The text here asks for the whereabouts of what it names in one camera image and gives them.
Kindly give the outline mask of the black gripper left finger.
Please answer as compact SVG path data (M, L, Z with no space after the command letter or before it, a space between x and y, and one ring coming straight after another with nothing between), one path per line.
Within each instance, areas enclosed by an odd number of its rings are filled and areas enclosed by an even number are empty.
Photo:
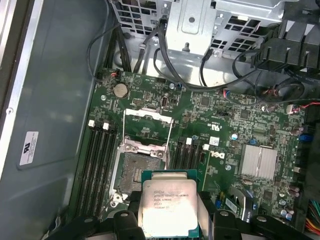
M127 210L116 212L103 221L96 216L79 216L47 237L48 240L145 240L138 225L142 192L133 191Z

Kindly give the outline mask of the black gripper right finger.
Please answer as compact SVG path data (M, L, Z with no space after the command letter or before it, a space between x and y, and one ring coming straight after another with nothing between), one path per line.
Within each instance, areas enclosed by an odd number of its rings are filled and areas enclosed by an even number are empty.
M273 217L258 214L245 222L231 211L218 210L210 194L197 194L198 223L205 240L307 240L302 232Z

